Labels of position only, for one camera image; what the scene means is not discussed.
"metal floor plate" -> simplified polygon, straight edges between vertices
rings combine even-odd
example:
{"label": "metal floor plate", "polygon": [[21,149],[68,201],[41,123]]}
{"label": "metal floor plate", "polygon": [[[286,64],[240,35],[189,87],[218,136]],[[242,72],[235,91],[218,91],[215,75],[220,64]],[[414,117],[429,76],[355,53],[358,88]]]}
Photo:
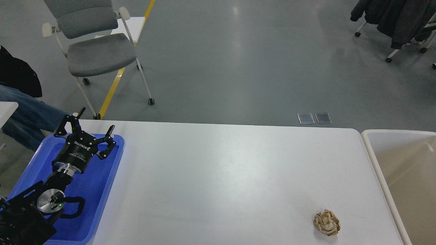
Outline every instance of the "metal floor plate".
{"label": "metal floor plate", "polygon": [[317,117],[317,121],[319,124],[331,124],[331,118],[328,112],[323,113],[315,113],[315,116]]}
{"label": "metal floor plate", "polygon": [[297,113],[300,124],[315,124],[311,113]]}

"blue jeans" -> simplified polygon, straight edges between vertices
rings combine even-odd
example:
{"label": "blue jeans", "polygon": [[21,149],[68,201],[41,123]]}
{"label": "blue jeans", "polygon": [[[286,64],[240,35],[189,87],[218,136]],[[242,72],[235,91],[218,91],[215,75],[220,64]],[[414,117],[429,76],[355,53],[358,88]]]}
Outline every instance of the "blue jeans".
{"label": "blue jeans", "polygon": [[55,131],[62,118],[67,114],[41,103],[17,89],[2,85],[0,85],[0,101],[18,103],[17,110],[3,125],[3,133],[33,151],[36,151],[45,138],[40,129]]}

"white table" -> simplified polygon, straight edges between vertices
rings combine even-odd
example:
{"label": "white table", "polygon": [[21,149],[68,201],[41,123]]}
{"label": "white table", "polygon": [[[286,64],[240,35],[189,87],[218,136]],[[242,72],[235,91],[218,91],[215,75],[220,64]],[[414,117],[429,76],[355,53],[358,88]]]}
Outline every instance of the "white table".
{"label": "white table", "polygon": [[[354,129],[81,120],[125,139],[93,245],[402,244]],[[337,236],[315,230],[332,210]]]}
{"label": "white table", "polygon": [[18,108],[17,102],[0,101],[0,128],[10,118],[12,113]]}

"white bin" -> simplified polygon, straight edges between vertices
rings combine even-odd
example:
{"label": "white bin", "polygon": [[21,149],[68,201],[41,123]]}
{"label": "white bin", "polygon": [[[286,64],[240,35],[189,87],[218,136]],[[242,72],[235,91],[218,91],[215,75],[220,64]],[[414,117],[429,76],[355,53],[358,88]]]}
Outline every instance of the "white bin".
{"label": "white bin", "polygon": [[436,133],[371,129],[362,138],[404,244],[436,244]]}

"concrete floor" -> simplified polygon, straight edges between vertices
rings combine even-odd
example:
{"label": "concrete floor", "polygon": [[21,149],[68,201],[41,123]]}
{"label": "concrete floor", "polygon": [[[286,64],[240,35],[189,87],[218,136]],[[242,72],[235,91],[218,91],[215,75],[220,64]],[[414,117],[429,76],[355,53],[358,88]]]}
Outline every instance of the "concrete floor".
{"label": "concrete floor", "polygon": [[[149,4],[113,2],[131,16],[143,16]],[[140,74],[129,65],[104,119],[302,126],[297,113],[329,112],[333,124],[304,126],[436,131],[436,47],[421,54],[413,44],[385,63],[389,37],[373,25],[354,36],[363,23],[349,20],[356,2],[157,0],[136,45],[156,104],[147,105]],[[0,44],[37,72],[47,104],[76,112],[85,101],[55,38],[42,37],[44,22],[55,19],[42,0],[0,1]],[[97,111],[115,74],[89,78],[85,89]],[[17,147],[0,152],[0,173],[18,164],[9,154]],[[3,186],[14,185],[0,177]]]}

